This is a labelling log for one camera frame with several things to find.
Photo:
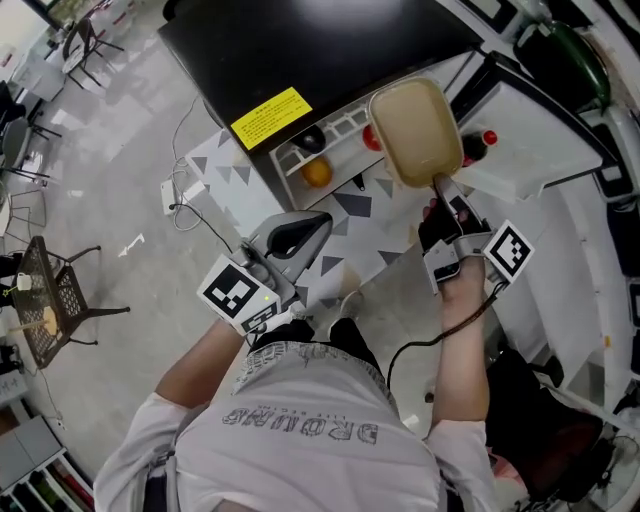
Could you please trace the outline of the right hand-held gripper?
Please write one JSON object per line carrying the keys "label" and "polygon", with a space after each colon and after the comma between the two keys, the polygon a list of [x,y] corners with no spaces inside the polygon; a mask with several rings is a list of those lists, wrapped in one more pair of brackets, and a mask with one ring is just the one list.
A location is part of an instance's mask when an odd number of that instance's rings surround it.
{"label": "right hand-held gripper", "polygon": [[457,277],[462,263],[479,258],[493,283],[513,283],[534,254],[533,245],[508,220],[493,229],[482,219],[450,176],[434,177],[436,222],[421,222],[418,235],[423,264],[435,294]]}

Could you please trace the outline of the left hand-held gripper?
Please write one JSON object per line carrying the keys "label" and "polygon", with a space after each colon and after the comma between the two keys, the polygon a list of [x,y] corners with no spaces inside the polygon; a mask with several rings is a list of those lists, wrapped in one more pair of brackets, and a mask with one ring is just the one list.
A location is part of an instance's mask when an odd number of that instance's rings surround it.
{"label": "left hand-held gripper", "polygon": [[218,258],[197,295],[239,334],[260,331],[297,300],[296,282],[332,229],[326,212],[272,215],[232,255]]}

